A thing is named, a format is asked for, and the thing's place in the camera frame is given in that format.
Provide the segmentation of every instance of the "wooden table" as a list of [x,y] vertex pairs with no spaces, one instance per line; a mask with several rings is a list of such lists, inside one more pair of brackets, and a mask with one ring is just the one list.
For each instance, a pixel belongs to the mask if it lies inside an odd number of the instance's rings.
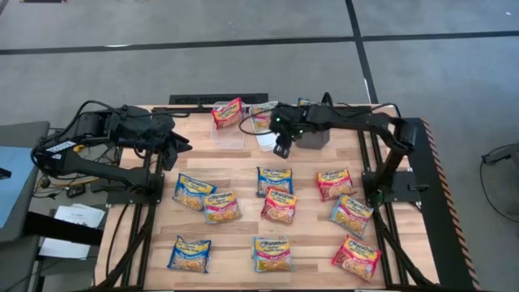
[[[395,114],[393,108],[384,110]],[[286,160],[272,152],[259,150],[254,136],[246,135],[241,150],[215,148],[210,139],[212,116],[192,114],[189,118],[176,118],[174,131],[187,137],[193,146],[190,152],[181,153],[174,168],[165,174],[163,200],[157,205],[152,232],[146,290],[214,290],[214,289],[357,289],[384,288],[380,264],[371,283],[330,264],[332,257],[348,232],[329,220],[335,201],[320,201],[315,173],[347,167],[358,191],[354,198],[364,201],[361,184],[362,158],[356,131],[331,130],[331,139],[322,150],[291,149]],[[371,141],[366,135],[371,165]],[[388,149],[380,141],[383,157]],[[142,161],[133,151],[124,151],[121,167],[141,166]],[[408,166],[403,161],[401,168]],[[260,218],[264,200],[257,198],[256,166],[291,168],[294,171],[294,190],[299,199],[292,225],[272,223]],[[178,173],[216,184],[219,189],[234,189],[243,217],[239,221],[208,225],[204,214],[171,199]],[[411,204],[393,204],[401,245],[412,261],[430,280],[437,282],[431,248],[422,214]],[[109,269],[114,268],[127,248],[133,206],[122,219],[114,241]],[[146,214],[144,208],[141,222]],[[105,235],[96,266],[96,280],[105,279],[105,266],[114,227],[122,206],[112,207],[105,226]],[[284,234],[290,237],[290,250],[295,270],[293,273],[256,273],[252,259],[253,236],[275,238]],[[209,273],[189,273],[166,268],[177,235],[188,241],[211,239]],[[377,247],[372,220],[364,233],[365,242]],[[130,284],[136,283],[140,250],[135,253]],[[388,256],[392,266],[393,281],[398,282],[397,267],[391,248]]]

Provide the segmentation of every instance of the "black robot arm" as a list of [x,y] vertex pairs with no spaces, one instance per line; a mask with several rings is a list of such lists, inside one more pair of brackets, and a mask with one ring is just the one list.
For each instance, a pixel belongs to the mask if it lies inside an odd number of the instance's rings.
[[[88,103],[108,109],[81,113]],[[124,183],[129,188],[146,191],[152,187],[147,168],[123,169],[85,160],[73,148],[111,143],[117,147],[160,153],[164,170],[171,170],[178,153],[191,150],[189,140],[174,133],[173,119],[166,114],[150,114],[147,110],[124,105],[112,108],[98,101],[87,101],[63,131],[42,138],[32,150],[32,160],[46,175],[57,177],[73,173],[92,175]]]
[[374,185],[383,193],[392,192],[393,176],[405,155],[413,151],[416,128],[401,118],[385,113],[359,112],[355,107],[333,108],[329,105],[277,105],[271,114],[270,130],[278,134],[274,153],[287,158],[292,142],[305,132],[330,128],[371,131],[391,149],[374,178]]

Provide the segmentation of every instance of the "concrete floor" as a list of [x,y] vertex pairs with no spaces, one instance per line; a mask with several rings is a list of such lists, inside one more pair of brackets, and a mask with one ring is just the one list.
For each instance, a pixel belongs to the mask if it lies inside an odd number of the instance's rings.
[[[354,5],[363,35],[519,30],[519,3],[512,0]],[[0,16],[0,49],[351,35],[341,0],[11,0]],[[517,290],[519,230],[486,202],[478,164],[492,148],[517,142],[519,38],[365,47],[380,102],[431,124],[481,287]],[[324,91],[336,101],[368,102],[354,43],[0,56],[0,124],[49,120],[62,127],[86,99],[140,105],[165,104],[169,94],[268,92],[271,100],[294,101]],[[487,167],[484,175],[491,198],[519,217],[511,163]],[[32,209],[70,203],[35,200]],[[51,277],[45,290],[83,289],[91,274]]]

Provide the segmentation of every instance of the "ramen packet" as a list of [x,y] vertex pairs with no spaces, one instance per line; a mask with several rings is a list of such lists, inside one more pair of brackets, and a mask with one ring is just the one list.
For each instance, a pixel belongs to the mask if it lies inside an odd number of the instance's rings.
[[290,272],[290,245],[288,236],[282,239],[254,237],[254,270],[256,272]]
[[271,170],[258,167],[258,192],[256,195],[265,197],[267,195],[267,187],[275,187],[281,191],[293,194],[292,169]]
[[353,235],[362,238],[372,213],[373,208],[364,206],[347,195],[342,195],[332,210],[330,220],[344,227]]
[[321,201],[356,193],[347,169],[317,173],[317,186],[321,193]]
[[211,240],[187,243],[177,235],[177,242],[171,252],[167,268],[207,273],[210,249]]
[[214,122],[217,125],[217,130],[228,127],[242,119],[242,98],[233,99],[226,106],[220,109],[211,110]]
[[375,274],[381,255],[382,251],[373,249],[348,234],[333,257],[332,264],[369,282]]
[[205,221],[208,224],[232,221],[242,217],[234,191],[206,195],[204,209]]
[[204,197],[213,194],[217,186],[190,178],[185,174],[178,174],[177,186],[173,193],[173,200],[193,208],[197,211],[204,209]]
[[280,191],[275,187],[267,187],[265,205],[261,211],[261,217],[270,221],[281,221],[290,224],[295,215],[296,195]]

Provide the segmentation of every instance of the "black cable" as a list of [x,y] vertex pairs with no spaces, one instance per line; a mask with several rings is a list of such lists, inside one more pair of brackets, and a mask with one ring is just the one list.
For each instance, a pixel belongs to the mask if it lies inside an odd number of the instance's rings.
[[117,231],[119,229],[119,226],[121,225],[122,218],[124,217],[124,213],[127,211],[127,208],[128,208],[128,204],[124,205],[124,208],[121,211],[121,215],[119,215],[119,219],[117,220],[117,224],[115,225],[114,234],[112,235],[112,240],[110,241],[110,246],[108,248],[108,256],[106,258],[106,271],[105,271],[106,278],[108,278],[110,257],[112,256],[112,248],[114,247],[115,235],[117,234]]
[[[508,147],[510,146],[511,144],[509,145],[504,145],[504,146],[500,146],[498,148],[495,148],[494,150],[490,151],[487,155],[490,155],[491,153],[499,150],[499,149],[502,149],[502,148],[505,148],[505,147]],[[506,215],[504,215],[491,201],[490,201],[490,198],[488,197],[488,194],[487,194],[487,189],[485,188],[485,182],[483,181],[483,161],[481,161],[481,164],[479,164],[479,181],[481,182],[481,188],[483,189],[483,194],[485,195],[485,198],[487,198],[487,201],[489,203],[489,205],[494,209],[494,211],[496,211],[499,215],[501,215],[503,218],[505,219],[508,219],[512,222],[515,222],[515,223],[519,223],[519,220],[516,220],[516,219],[513,219],[511,217],[508,217]]]
[[250,115],[246,116],[246,117],[243,118],[243,120],[238,124],[238,128],[240,129],[241,132],[243,132],[243,133],[245,133],[245,134],[247,134],[247,135],[268,135],[268,134],[271,134],[272,131],[268,131],[268,132],[264,132],[264,133],[254,133],[254,132],[245,131],[245,130],[243,130],[242,125],[243,125],[243,123],[244,123],[247,119],[249,119],[249,118],[253,118],[253,117],[257,116],[258,114],[263,114],[263,113],[271,112],[272,110],[274,110],[274,109],[266,109],[266,110],[262,110],[262,111],[260,111],[260,112],[258,112],[258,113],[250,114]]
[[[90,258],[97,258],[97,255],[87,256],[87,257],[84,257],[84,258],[74,259],[74,260],[86,260],[86,259],[90,259]],[[30,277],[32,277],[32,276],[38,274],[38,273],[41,273],[41,271],[44,271],[44,270],[46,270],[47,268],[52,268],[52,267],[55,266],[56,264],[61,263],[63,260],[69,260],[69,259],[67,259],[67,258],[60,259],[60,260],[57,260],[57,261],[53,262],[52,264],[50,264],[50,265],[48,265],[48,266],[46,266],[46,267],[44,267],[44,268],[41,267],[38,271],[36,271],[36,272],[34,272],[34,273],[31,273],[31,274],[29,274],[28,276],[26,276],[26,277],[20,279],[19,281],[17,281],[15,284],[11,285],[9,288],[7,288],[6,290],[4,290],[3,292],[7,292],[7,291],[13,289],[13,288],[14,288],[15,286],[17,286],[19,283],[21,283],[21,282],[27,280],[27,278],[30,278]]]

